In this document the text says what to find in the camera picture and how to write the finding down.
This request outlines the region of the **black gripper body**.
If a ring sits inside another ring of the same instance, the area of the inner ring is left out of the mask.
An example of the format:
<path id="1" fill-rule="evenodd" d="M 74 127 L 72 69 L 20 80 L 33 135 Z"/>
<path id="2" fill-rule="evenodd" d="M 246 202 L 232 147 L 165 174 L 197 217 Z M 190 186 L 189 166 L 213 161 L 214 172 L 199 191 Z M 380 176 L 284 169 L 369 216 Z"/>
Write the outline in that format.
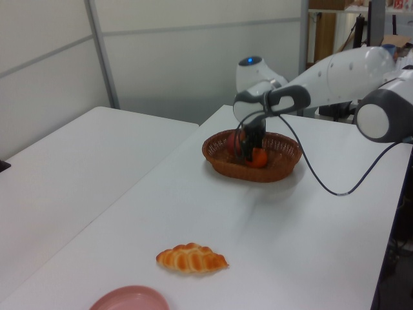
<path id="1" fill-rule="evenodd" d="M 258 118 L 250 123 L 244 123 L 242 129 L 248 142 L 262 142 L 266 134 L 266 120 Z"/>

